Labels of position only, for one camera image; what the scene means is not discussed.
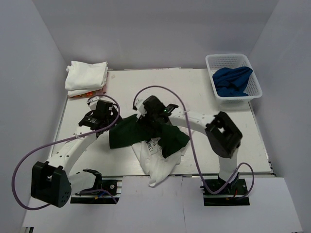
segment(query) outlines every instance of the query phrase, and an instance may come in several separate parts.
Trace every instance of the white cloth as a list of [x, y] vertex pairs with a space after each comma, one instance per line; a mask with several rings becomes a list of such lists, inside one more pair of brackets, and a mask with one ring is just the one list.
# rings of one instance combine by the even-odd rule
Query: white cloth
[[157, 144], [159, 138], [142, 141], [132, 145], [132, 149], [146, 175], [150, 175], [149, 186], [154, 187], [172, 172], [175, 165], [180, 164], [181, 156], [186, 153], [189, 143], [180, 151], [164, 158], [162, 148]]
[[108, 67], [107, 62], [87, 64], [72, 61], [71, 66], [67, 67], [67, 71], [65, 89], [68, 91], [79, 90], [74, 94], [84, 94], [102, 89], [106, 82]]

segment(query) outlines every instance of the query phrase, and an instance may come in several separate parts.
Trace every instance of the robotic arm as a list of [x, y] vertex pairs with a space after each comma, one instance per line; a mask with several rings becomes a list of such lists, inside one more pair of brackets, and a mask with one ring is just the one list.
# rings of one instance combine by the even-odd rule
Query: robotic arm
[[[103, 132], [83, 137], [79, 135], [110, 125], [117, 115], [114, 104], [99, 97], [91, 99], [88, 105], [91, 111], [79, 122], [74, 133], [76, 139], [65, 143], [61, 150], [45, 163], [37, 162], [33, 166], [31, 187], [33, 198], [63, 207], [71, 194], [85, 189], [101, 189], [102, 175], [95, 170], [84, 169], [68, 176], [81, 154]], [[145, 101], [137, 100], [134, 108], [138, 113], [138, 123], [149, 129], [156, 129], [160, 124], [187, 127], [181, 108], [174, 104], [166, 107], [155, 96], [150, 96]], [[242, 133], [224, 112], [215, 116], [188, 112], [188, 116], [191, 129], [207, 135], [213, 151], [219, 156], [219, 180], [225, 183], [237, 168], [237, 153]], [[237, 179], [238, 174], [228, 182], [231, 184]]]

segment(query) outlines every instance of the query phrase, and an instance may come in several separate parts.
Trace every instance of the gray wall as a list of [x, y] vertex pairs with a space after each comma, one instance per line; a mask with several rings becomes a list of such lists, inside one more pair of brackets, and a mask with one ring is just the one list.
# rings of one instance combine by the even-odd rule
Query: gray wall
[[[0, 2], [0, 232], [19, 232], [25, 211], [11, 176], [30, 150], [50, 142], [64, 105], [66, 64], [31, 0]], [[25, 161], [17, 192], [28, 204], [31, 169], [48, 150]]]
[[268, 154], [311, 233], [311, 1], [281, 0], [249, 58], [263, 91], [253, 104]]
[[66, 62], [206, 67], [249, 55], [277, 0], [33, 0]]

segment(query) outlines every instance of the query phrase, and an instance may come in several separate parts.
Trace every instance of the tabletop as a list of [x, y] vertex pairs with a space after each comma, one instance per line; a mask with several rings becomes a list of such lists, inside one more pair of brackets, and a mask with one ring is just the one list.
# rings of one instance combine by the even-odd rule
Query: tabletop
[[[119, 103], [121, 116], [125, 118], [134, 113], [132, 103], [135, 94], [150, 85], [165, 86], [176, 92], [185, 103], [187, 110], [209, 115], [223, 111], [215, 101], [207, 69], [110, 71], [107, 77], [107, 95]], [[145, 99], [150, 95], [157, 96], [165, 105], [169, 103], [180, 105], [175, 96], [159, 88], [145, 90], [139, 98]], [[75, 132], [78, 122], [89, 111], [86, 100], [85, 98], [68, 99], [57, 139], [70, 137]], [[243, 134], [238, 163], [249, 163], [256, 173], [270, 173], [265, 146], [250, 106], [247, 104], [239, 110], [227, 109], [226, 112]], [[206, 135], [195, 132], [193, 140], [202, 173], [217, 174], [218, 156], [211, 149]], [[55, 145], [52, 154], [56, 153], [62, 145]], [[113, 150], [109, 148], [108, 132], [103, 133], [87, 148], [70, 173], [74, 174], [85, 168], [97, 170], [103, 176], [144, 175], [131, 147]], [[249, 170], [247, 167], [241, 167], [240, 172], [248, 173]], [[198, 174], [190, 147], [182, 156], [181, 163], [175, 166], [172, 174]]]

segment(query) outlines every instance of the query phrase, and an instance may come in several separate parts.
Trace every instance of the blue cloth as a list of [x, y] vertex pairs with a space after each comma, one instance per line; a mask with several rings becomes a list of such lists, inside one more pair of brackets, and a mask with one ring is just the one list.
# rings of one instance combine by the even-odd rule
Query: blue cloth
[[252, 72], [253, 70], [249, 67], [217, 70], [213, 75], [217, 94], [221, 97], [248, 96], [243, 91], [247, 87]]

